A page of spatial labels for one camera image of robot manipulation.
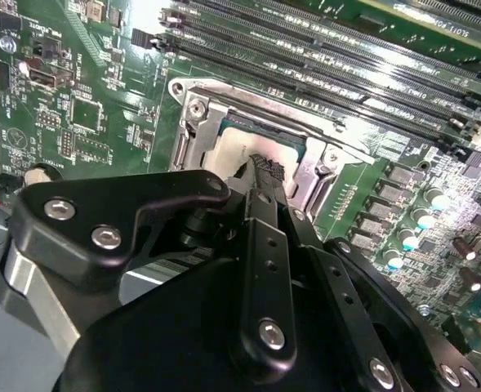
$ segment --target motherboard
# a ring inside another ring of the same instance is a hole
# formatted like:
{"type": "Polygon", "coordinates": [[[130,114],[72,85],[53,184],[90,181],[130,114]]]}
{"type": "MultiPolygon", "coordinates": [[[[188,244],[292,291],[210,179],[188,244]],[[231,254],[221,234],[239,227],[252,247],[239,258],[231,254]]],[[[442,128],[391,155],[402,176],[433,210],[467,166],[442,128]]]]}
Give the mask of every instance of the motherboard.
{"type": "Polygon", "coordinates": [[[264,154],[434,325],[481,319],[481,0],[0,0],[0,26],[5,173],[264,154]]]}

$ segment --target capacitor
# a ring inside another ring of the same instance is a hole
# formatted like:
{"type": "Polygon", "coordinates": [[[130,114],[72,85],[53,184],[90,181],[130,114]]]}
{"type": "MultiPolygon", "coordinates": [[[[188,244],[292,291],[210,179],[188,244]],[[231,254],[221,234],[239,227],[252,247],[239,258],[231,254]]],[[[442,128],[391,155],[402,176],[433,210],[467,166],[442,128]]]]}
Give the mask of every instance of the capacitor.
{"type": "Polygon", "coordinates": [[[478,234],[476,237],[474,237],[472,243],[470,243],[470,246],[476,254],[481,251],[481,234],[478,234]]]}
{"type": "Polygon", "coordinates": [[[463,287],[471,292],[478,292],[481,290],[481,277],[476,274],[469,267],[462,267],[458,271],[461,280],[463,281],[463,287]]]}
{"type": "Polygon", "coordinates": [[[418,227],[423,230],[432,229],[436,225],[436,218],[434,218],[429,210],[425,208],[417,208],[411,213],[411,218],[416,222],[418,227]]]}
{"type": "Polygon", "coordinates": [[[425,192],[425,200],[430,203],[431,208],[435,211],[443,211],[451,204],[451,199],[438,188],[427,190],[425,192]]]}
{"type": "Polygon", "coordinates": [[[395,271],[403,267],[403,259],[400,256],[400,252],[396,249],[388,249],[383,252],[384,260],[387,262],[387,266],[395,271]]]}
{"type": "Polygon", "coordinates": [[[406,251],[417,249],[420,245],[420,241],[411,229],[401,229],[398,232],[398,238],[402,241],[403,249],[406,251]]]}
{"type": "Polygon", "coordinates": [[[476,257],[476,252],[463,237],[454,238],[452,245],[464,259],[470,261],[476,257]]]}

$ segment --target chip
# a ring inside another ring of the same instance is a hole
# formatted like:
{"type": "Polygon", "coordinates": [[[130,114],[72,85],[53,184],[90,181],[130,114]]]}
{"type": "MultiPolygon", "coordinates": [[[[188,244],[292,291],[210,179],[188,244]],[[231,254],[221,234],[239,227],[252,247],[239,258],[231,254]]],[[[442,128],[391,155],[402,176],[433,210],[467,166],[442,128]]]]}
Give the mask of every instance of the chip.
{"type": "Polygon", "coordinates": [[[399,182],[402,185],[407,185],[413,176],[414,173],[412,171],[395,166],[389,174],[389,179],[395,182],[399,182]]]}
{"type": "Polygon", "coordinates": [[[391,213],[392,208],[389,206],[386,206],[385,204],[374,202],[368,208],[368,211],[371,215],[377,216],[378,218],[381,218],[381,219],[386,219],[389,217],[389,214],[391,213]]]}
{"type": "Polygon", "coordinates": [[[367,231],[368,233],[376,233],[381,229],[381,223],[376,222],[375,220],[363,218],[358,227],[363,231],[367,231]]]}
{"type": "Polygon", "coordinates": [[[425,287],[436,288],[441,282],[442,281],[440,279],[429,276],[429,278],[425,281],[425,287]]]}
{"type": "Polygon", "coordinates": [[[89,100],[73,99],[71,103],[71,122],[81,127],[98,131],[100,106],[89,100]]]}
{"type": "Polygon", "coordinates": [[[420,247],[418,249],[422,252],[432,252],[435,247],[436,247],[435,243],[425,240],[421,242],[420,247]]]}
{"type": "Polygon", "coordinates": [[[367,249],[367,250],[371,250],[372,247],[374,246],[374,242],[372,241],[372,238],[368,237],[367,235],[361,235],[358,233],[353,235],[353,238],[351,239],[351,243],[356,247],[360,247],[362,249],[367,249]]]}
{"type": "Polygon", "coordinates": [[[378,192],[378,196],[392,203],[396,203],[398,199],[402,197],[402,194],[403,191],[401,189],[395,188],[390,185],[383,185],[378,192]]]}
{"type": "Polygon", "coordinates": [[[472,223],[473,225],[481,226],[481,215],[476,214],[476,216],[474,218],[472,218],[470,223],[472,223]]]}
{"type": "Polygon", "coordinates": [[[110,7],[108,11],[108,22],[113,27],[120,29],[122,25],[122,11],[117,8],[110,7]]]}
{"type": "Polygon", "coordinates": [[[106,6],[102,2],[87,2],[86,17],[95,22],[104,22],[106,20],[106,6]]]}

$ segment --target metal screw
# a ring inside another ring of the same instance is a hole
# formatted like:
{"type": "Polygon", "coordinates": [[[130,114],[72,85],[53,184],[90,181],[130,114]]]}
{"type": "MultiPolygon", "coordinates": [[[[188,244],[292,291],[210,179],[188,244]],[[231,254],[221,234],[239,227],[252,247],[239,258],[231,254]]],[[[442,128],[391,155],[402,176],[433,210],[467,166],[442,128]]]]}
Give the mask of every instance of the metal screw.
{"type": "Polygon", "coordinates": [[[93,230],[91,240],[97,247],[101,247],[106,251],[118,248],[122,242],[118,230],[109,226],[101,226],[93,230]]]}
{"type": "Polygon", "coordinates": [[[328,174],[330,172],[330,170],[329,170],[329,167],[327,167],[327,166],[320,166],[318,168],[318,172],[320,174],[328,174]]]}
{"type": "Polygon", "coordinates": [[[75,216],[75,207],[65,200],[53,199],[44,204],[44,212],[56,221],[68,221],[75,216]]]}
{"type": "Polygon", "coordinates": [[[378,358],[371,359],[369,363],[371,373],[376,378],[376,381],[380,383],[386,390],[392,390],[394,386],[394,378],[390,370],[386,365],[378,358]]]}
{"type": "Polygon", "coordinates": [[[463,377],[469,382],[469,384],[471,384],[474,388],[479,388],[479,382],[478,380],[476,380],[476,377],[474,377],[471,372],[469,372],[464,367],[460,367],[460,372],[463,377]]]}
{"type": "Polygon", "coordinates": [[[295,209],[293,212],[299,221],[305,221],[305,215],[302,211],[295,209]]]}
{"type": "Polygon", "coordinates": [[[421,304],[417,309],[423,317],[427,317],[430,314],[430,306],[427,304],[421,304]]]}
{"type": "Polygon", "coordinates": [[[206,115],[206,104],[204,104],[201,100],[192,100],[189,103],[188,113],[192,120],[202,120],[206,115]]]}
{"type": "Polygon", "coordinates": [[[351,248],[349,247],[349,245],[347,245],[346,243],[343,243],[342,241],[340,241],[338,243],[338,246],[340,247],[340,249],[342,251],[344,251],[345,253],[351,253],[351,248]]]}
{"type": "Polygon", "coordinates": [[[258,331],[262,341],[272,350],[281,350],[286,343],[283,331],[271,321],[263,321],[258,331]]]}
{"type": "Polygon", "coordinates": [[[12,37],[5,35],[0,37],[0,48],[9,55],[13,55],[17,51],[17,42],[12,37]]]}
{"type": "Polygon", "coordinates": [[[458,387],[460,386],[460,379],[456,375],[456,373],[447,365],[439,365],[443,371],[443,377],[449,384],[452,386],[458,387]]]}

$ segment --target gray surface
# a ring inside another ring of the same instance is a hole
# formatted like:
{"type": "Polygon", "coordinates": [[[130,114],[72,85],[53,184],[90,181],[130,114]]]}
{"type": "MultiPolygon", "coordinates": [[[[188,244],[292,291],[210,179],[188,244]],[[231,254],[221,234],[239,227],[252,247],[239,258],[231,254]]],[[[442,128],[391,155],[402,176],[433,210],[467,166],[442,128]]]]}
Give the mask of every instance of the gray surface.
{"type": "MultiPolygon", "coordinates": [[[[0,212],[0,225],[3,221],[0,212]]],[[[5,235],[0,230],[0,243],[5,235]]],[[[59,355],[47,338],[0,307],[0,392],[49,392],[61,367],[59,355]]]]}

